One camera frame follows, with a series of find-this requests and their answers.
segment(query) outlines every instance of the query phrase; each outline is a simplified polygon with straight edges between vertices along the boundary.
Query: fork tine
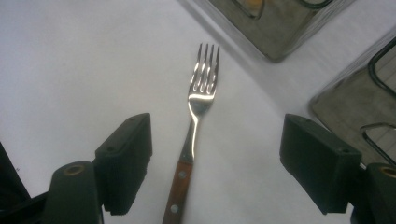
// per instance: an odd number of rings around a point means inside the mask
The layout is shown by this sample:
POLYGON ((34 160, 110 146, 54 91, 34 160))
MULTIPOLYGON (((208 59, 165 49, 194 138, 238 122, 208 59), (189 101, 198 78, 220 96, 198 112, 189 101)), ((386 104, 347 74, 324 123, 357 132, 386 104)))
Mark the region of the fork tine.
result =
POLYGON ((192 78, 190 84, 193 85, 195 83, 197 77, 198 77, 198 68, 199 68, 199 62, 201 61, 201 50, 202 50, 202 43, 199 46, 198 49, 198 57, 197 57, 197 63, 195 64, 194 71, 192 72, 192 78))
POLYGON ((194 85, 193 89, 195 91, 198 89, 198 87, 201 85, 201 83, 203 81, 203 76, 204 76, 204 72, 205 72, 205 68, 206 68, 206 61, 207 61, 207 48, 208 48, 208 45, 206 44, 205 53, 204 53, 204 61, 199 63, 199 65, 198 65, 197 76, 196 76, 194 84, 193 84, 194 85))
POLYGON ((214 94, 216 91, 216 86, 218 84, 218 73, 219 73, 219 56, 220 56, 220 46, 218 46, 218 52, 216 54, 216 63, 214 65, 214 68, 212 68, 212 75, 210 76, 210 82, 206 89, 206 92, 208 94, 214 94))
POLYGON ((213 48, 214 48, 214 47, 215 47, 215 46, 212 45, 212 48, 211 48, 211 50, 210 50, 209 62, 206 62, 206 63, 205 63, 205 71, 204 71, 204 73, 203 73, 203 79, 204 79, 204 81, 201 83, 200 92, 207 91, 207 87, 208 87, 207 83, 209 82, 209 79, 210 79, 210 71, 211 71, 211 69, 212 69, 213 48))

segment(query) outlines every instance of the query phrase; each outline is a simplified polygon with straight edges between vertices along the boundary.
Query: metal rivet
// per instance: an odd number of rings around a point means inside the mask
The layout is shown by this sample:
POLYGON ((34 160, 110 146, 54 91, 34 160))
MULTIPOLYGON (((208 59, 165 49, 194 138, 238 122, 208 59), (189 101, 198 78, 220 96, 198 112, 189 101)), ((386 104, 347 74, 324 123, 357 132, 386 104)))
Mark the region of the metal rivet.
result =
POLYGON ((172 213, 177 213, 177 212, 178 212, 178 206, 175 205, 175 204, 172 205, 172 206, 171 206, 171 212, 172 212, 172 213))
POLYGON ((184 172, 184 171, 180 171, 180 173, 178 173, 178 177, 179 177, 180 179, 184 179, 184 178, 186 178, 186 176, 187 176, 187 174, 186 174, 186 172, 184 172))

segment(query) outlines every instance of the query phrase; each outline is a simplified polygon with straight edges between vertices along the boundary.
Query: fork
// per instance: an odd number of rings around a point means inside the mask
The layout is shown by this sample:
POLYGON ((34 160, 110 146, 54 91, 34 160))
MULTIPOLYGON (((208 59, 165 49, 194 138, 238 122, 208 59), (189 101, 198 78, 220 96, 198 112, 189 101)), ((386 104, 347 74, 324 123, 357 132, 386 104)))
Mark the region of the fork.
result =
POLYGON ((208 44, 206 44, 203 58, 201 57, 201 51, 202 44, 198 50, 198 59, 192 73, 187 99, 191 114, 190 127, 177 162, 172 188, 163 215, 163 224, 177 224, 181 222, 194 163, 198 125, 206 111, 212 106, 215 98, 218 83, 220 48, 218 47, 214 64, 212 63, 214 45, 211 46, 209 60, 207 59, 208 44))

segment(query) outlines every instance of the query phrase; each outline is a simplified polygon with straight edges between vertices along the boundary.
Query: white surface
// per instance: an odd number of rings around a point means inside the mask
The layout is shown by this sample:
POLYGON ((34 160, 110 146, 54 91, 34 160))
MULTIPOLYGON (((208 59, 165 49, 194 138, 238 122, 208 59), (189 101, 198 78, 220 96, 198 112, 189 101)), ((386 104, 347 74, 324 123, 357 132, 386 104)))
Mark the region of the white surface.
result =
POLYGON ((161 223, 196 51, 218 43, 218 91, 184 223, 348 223, 349 214, 323 216, 281 165, 283 117, 305 116, 309 99, 396 24, 395 11, 394 0, 358 0, 269 63, 181 0, 1 1, 0 140, 36 196, 57 168, 92 161, 125 119, 149 112, 148 174, 130 213, 105 223, 161 223))

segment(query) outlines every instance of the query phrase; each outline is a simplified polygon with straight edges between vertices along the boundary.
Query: screw hole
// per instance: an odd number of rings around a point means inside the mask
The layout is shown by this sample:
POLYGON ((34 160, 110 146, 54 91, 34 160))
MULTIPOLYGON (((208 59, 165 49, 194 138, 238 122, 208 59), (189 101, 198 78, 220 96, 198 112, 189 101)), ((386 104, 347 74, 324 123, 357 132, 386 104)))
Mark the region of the screw hole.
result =
POLYGON ((84 171, 83 165, 72 165, 64 170, 64 175, 78 175, 82 171, 84 171))
POLYGON ((340 151, 342 153, 349 153, 350 152, 349 149, 343 148, 343 147, 338 148, 338 151, 340 151))
POLYGON ((380 170, 383 174, 390 176, 392 178, 396 178, 396 170, 395 169, 389 168, 389 167, 381 167, 380 170))

